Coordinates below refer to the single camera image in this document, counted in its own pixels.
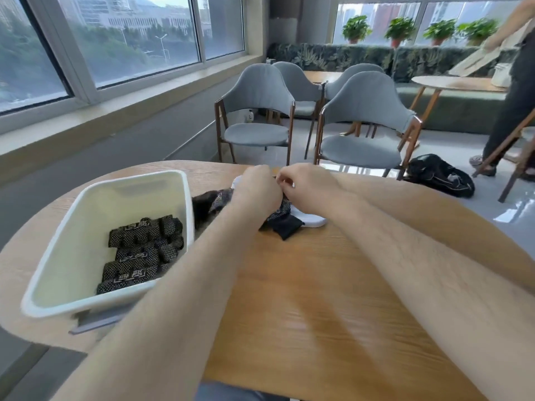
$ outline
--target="green plant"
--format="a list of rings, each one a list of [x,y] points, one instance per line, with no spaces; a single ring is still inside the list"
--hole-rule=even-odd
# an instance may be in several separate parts
[[[472,22],[465,22],[457,27],[460,37],[466,38],[469,44],[480,45],[485,39],[498,30],[498,20],[481,18]]]
[[[424,38],[432,40],[446,40],[455,33],[455,19],[444,19],[431,24],[424,32]]]
[[[385,38],[392,40],[406,40],[411,37],[416,29],[412,18],[394,18],[390,21]]]
[[[346,40],[363,40],[371,34],[371,29],[366,22],[366,15],[357,15],[350,18],[342,29],[342,35]]]

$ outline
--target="jeans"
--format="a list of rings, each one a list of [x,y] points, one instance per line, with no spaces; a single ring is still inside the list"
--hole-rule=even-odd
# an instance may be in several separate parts
[[[199,385],[195,401],[290,401],[290,398],[211,381]]]
[[[535,30],[525,38],[512,65],[511,87],[483,150],[483,159],[490,156],[505,141],[533,108],[535,108]],[[490,165],[496,166],[517,140],[518,138],[513,140]],[[535,168],[535,153],[531,155],[527,166]]]

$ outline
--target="forearm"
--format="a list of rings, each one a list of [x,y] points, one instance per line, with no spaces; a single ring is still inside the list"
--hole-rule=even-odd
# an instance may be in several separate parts
[[[493,36],[500,41],[499,43],[502,43],[507,37],[526,25],[526,23],[534,16],[535,1],[522,0]]]
[[[532,296],[357,195],[341,193],[329,211],[489,400],[532,399]]]
[[[263,221],[231,202],[54,400],[193,399],[244,250]]]

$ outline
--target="black bag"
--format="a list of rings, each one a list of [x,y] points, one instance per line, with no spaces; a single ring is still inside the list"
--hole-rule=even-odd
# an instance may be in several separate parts
[[[454,168],[435,154],[424,154],[412,159],[407,173],[405,181],[422,184],[455,197],[470,198],[476,191],[476,186],[468,174]]]

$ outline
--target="hand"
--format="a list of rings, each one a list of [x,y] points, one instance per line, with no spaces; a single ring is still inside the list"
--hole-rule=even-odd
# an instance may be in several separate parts
[[[485,50],[485,52],[488,53],[488,52],[492,52],[497,47],[500,47],[503,42],[504,42],[503,39],[497,38],[496,35],[492,35],[489,38],[487,38],[487,40],[485,40],[485,42],[483,43],[483,45],[481,45],[481,47]]]
[[[295,207],[325,218],[338,195],[344,193],[328,170],[311,163],[283,167],[277,175],[277,183]]]
[[[265,220],[275,212],[283,201],[283,192],[267,165],[250,167],[245,170],[232,195],[232,204],[240,211],[258,214]]]

